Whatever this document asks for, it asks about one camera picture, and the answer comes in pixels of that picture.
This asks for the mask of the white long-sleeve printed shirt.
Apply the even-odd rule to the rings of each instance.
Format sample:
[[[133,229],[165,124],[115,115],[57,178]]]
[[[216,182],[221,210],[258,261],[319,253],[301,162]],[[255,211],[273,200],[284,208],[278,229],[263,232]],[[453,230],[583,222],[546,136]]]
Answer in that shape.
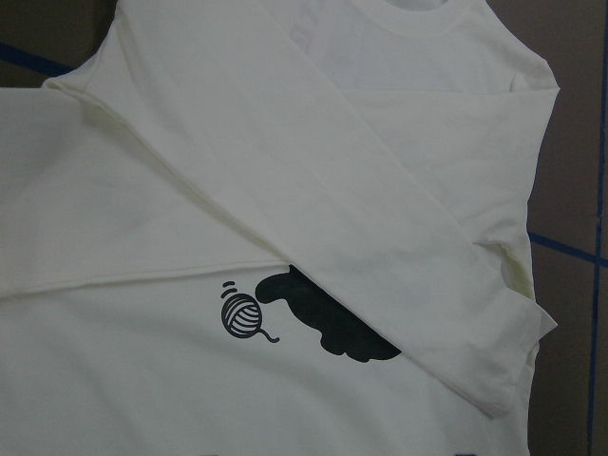
[[[121,1],[1,92],[5,455],[525,455],[559,86],[484,1]]]

